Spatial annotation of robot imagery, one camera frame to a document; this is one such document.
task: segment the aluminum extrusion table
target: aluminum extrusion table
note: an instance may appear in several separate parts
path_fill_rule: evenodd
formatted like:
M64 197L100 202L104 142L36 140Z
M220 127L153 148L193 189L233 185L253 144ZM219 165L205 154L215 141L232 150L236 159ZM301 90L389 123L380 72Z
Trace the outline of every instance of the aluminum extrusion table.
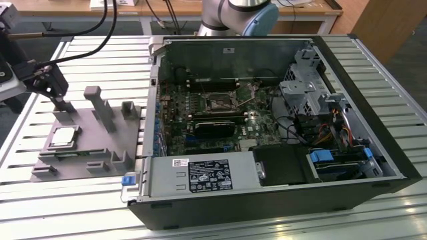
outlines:
M96 48L104 37L74 37L58 44L53 58ZM427 176L427 116L360 41L324 36L387 129ZM149 84L148 36L114 36L101 52L60 64L69 82L66 100L76 108L85 86L98 85L112 106L146 103ZM332 85L339 92L337 84ZM120 200L121 177L42 183L29 182L37 154L54 117L52 103L36 94L26 102L0 150L0 238L5 239L397 239L427 234L427 180L393 194L380 195L351 210L150 231ZM140 116L137 156L144 142Z

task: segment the blue latch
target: blue latch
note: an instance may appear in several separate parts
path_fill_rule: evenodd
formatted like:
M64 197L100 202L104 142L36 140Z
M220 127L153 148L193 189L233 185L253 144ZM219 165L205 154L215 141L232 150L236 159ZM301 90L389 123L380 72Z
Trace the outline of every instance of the blue latch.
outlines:
M309 154L311 161L316 162L327 162L333 161L333 156L329 150L315 150Z
M373 157L372 151L371 151L371 149L368 147L365 147L363 149L363 152L364 152L364 154L365 154L368 159Z
M121 186L133 186L133 185L136 185L136 177L134 176L122 176Z

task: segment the wooden table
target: wooden table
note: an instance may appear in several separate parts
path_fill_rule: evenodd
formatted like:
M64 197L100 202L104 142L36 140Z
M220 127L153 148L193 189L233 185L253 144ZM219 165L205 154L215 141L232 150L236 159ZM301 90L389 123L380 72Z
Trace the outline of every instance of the wooden table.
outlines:
M155 18L146 3L144 0L142 6L141 6L141 27L144 35L152 35L152 29L150 29L150 22L157 21ZM160 17L164 21L171 21L172 18L169 16L167 4L163 0L148 0L149 5L152 7L152 10L155 14ZM176 18L179 21L200 21L201 19L201 0L171 0ZM332 7L327 4L325 0L313 0L312 3L297 5L303 8L295 8L295 16L296 22L307 22L311 24L311 22L321 22L320 25L316 25L317 27L317 33L319 34L328 34L331 31L331 28L333 26L335 20L339 15L343 14L341 10L333 10ZM293 9L291 7L280 7L279 8L279 21L293 21Z
M90 0L0 0L0 2L12 2L21 15L22 22L97 22L102 11L90 11ZM157 16L169 21L169 12L163 0L149 0L152 9ZM176 18L179 21L200 21L201 19L201 1L199 0L171 0ZM315 0L312 3L303 4L304 8L295 8L296 23L293 33L304 32L305 26L316 28L319 34L329 33L336 17L343 13L341 10L333 10L325 3L325 0ZM152 12L146 6L145 0L138 0L136 6L118 6L117 21L140 22L142 34L152 35L150 22L156 21ZM293 21L293 9L280 7L280 21ZM106 21L112 20L109 10Z
M102 16L102 11L90 11L90 0L0 0L0 2L13 3L20 15L21 22L97 22ZM142 2L136 6L117 6L117 21L140 22ZM112 10L108 12L105 21L110 21Z

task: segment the yellow wire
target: yellow wire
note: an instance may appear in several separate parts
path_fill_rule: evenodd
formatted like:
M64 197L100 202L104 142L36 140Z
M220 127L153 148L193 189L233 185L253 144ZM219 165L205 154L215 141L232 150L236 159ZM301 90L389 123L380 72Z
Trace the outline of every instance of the yellow wire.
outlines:
M331 136L332 133L328 133L313 145L317 145L319 143L324 142Z

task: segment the warning label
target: warning label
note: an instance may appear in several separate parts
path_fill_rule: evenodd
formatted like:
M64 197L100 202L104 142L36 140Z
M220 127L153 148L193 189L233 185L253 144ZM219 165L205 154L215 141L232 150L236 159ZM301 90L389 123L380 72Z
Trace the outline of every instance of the warning label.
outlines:
M188 162L188 180L192 193L233 189L228 160Z

